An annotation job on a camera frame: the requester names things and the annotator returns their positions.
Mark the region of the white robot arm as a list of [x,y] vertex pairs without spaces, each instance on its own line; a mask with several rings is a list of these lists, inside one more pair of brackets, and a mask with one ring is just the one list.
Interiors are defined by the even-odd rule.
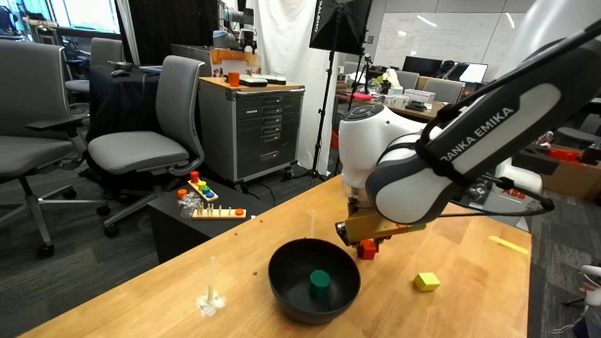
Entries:
[[539,48],[421,125],[385,106],[340,123],[349,228],[425,226],[483,175],[562,126],[601,91],[601,25]]

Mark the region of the white ABB robot base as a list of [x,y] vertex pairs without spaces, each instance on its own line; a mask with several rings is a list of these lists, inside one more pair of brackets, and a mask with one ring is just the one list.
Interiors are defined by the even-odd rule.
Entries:
[[539,194],[543,190],[543,179],[537,173],[515,168],[511,160],[503,160],[494,170],[494,177],[509,179],[513,183],[513,188],[492,186],[500,196],[515,196],[517,200],[522,200],[526,192]]

